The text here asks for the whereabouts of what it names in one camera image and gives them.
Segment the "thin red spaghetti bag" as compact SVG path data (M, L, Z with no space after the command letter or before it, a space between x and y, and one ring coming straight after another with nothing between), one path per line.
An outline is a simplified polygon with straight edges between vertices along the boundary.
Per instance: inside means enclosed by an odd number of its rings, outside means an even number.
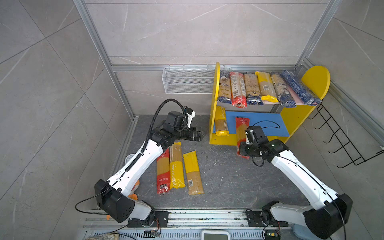
M249 127L250 120L248 118L236 117L236 135L237 135L237 156L248 160L249 157L240 154L240 146L242 142L246 142L246 129Z

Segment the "yellow Pastatime spaghetti bag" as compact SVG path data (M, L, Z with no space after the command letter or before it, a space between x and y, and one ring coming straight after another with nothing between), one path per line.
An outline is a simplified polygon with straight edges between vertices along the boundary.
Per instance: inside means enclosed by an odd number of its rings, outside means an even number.
M229 129L228 129L227 118L226 118L226 110L221 106L216 107L215 134L218 137L224 137L229 135Z

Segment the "dark blue end spaghetti bag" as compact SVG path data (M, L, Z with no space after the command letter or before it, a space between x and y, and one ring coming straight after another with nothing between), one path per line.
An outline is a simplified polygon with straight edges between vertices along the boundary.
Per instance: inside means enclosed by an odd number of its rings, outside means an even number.
M248 105L263 106L258 77L252 73L244 73L246 100Z

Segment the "yellow end spaghetti bag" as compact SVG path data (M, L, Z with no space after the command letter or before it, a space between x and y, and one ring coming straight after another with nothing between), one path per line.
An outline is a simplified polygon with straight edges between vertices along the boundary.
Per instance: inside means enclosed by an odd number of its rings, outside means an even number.
M261 99L263 102L278 103L271 75L266 72L255 72L258 77Z

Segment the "red label spaghetti bag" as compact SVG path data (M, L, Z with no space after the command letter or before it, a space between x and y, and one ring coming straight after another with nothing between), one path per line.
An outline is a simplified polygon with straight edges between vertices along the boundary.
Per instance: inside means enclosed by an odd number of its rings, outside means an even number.
M244 81L244 75L238 72L230 72L231 90L232 90L232 105L246 109L246 86Z

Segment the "blue trim spaghetti bag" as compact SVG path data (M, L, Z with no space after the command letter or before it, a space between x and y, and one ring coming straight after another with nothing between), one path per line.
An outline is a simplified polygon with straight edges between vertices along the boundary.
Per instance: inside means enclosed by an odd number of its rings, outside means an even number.
M271 79L275 88L277 99L284 108L295 108L296 102L292 97L284 78L275 72L271 72Z

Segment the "blue Sankara spaghetti bag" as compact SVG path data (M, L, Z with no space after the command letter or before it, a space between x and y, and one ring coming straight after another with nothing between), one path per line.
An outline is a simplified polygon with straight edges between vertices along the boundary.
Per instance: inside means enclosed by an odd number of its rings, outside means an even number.
M232 103L231 81L229 71L220 70L218 102L226 104Z

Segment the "blue Barilla spaghetti box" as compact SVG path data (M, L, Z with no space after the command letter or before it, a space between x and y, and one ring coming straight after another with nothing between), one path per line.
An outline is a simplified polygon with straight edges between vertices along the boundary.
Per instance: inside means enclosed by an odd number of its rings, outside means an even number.
M304 105L317 106L322 101L315 95L315 93L308 88L299 78L292 72L283 70L281 76L286 83L293 89L296 95L301 99Z

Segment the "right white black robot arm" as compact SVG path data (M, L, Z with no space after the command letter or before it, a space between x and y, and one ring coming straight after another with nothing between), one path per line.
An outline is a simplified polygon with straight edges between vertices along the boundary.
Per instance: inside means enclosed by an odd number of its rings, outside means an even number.
M284 173L306 197L309 205L287 205L272 201L263 206L261 217L265 226L288 222L302 226L322 240L345 240L353 200L338 194L312 174L280 140L269 141L262 127L245 130L246 139L240 142L240 155L262 158Z

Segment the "yellow pink blue wooden shelf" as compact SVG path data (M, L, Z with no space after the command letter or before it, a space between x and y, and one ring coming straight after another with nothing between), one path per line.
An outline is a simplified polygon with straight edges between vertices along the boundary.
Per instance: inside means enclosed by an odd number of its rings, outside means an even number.
M229 104L219 103L217 99L219 96L220 71L225 68L234 70L229 66L221 66L220 63L216 63L208 133L211 145L237 145L235 117L248 118L251 125L263 120L277 120L281 126L280 129L268 128L264 129L264 132L269 140L279 139L286 143L315 110L314 106L304 105L294 92L292 92L292 95L297 100L297 107L295 108L283 108L278 104L267 103L264 106L249 106L246 109L239 109ZM226 109L227 123L230 130L230 134L224 137L218 137L215 132L215 116L219 105Z

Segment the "yellow label spaghetti bag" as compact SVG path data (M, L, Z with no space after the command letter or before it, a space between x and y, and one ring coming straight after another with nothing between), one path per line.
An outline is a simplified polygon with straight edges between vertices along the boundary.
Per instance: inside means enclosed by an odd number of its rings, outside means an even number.
M170 146L170 175L170 189L179 189L186 186L183 170L181 142L174 143L172 146Z

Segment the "white analog alarm clock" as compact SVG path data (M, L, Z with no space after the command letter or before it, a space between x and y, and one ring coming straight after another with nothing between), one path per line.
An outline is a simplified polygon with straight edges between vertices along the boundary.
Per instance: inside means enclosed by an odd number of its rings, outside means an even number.
M128 164L130 163L131 161L133 161L135 158L135 154L130 154L128 155L126 158L125 158L125 164Z

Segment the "blue grey cloth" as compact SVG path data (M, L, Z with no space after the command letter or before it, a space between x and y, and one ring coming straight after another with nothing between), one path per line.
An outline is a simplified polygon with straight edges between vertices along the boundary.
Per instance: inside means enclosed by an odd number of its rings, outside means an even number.
M307 227L294 224L292 225L292 230L295 236L301 240L312 239L312 232Z

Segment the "white digital scale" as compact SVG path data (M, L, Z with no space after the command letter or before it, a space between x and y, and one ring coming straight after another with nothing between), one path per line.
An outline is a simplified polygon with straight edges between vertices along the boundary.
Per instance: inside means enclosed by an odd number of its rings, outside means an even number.
M230 233L223 230L202 230L201 240L230 240Z

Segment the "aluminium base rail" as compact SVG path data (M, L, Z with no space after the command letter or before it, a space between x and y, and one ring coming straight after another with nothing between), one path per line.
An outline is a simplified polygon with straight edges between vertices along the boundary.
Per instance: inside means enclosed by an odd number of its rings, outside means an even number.
M230 240L298 238L287 222L267 227L261 209L159 209L149 227L139 220L117 223L98 214L85 217L76 239L101 240L103 234L112 233L118 240L201 240L218 231L228 233Z

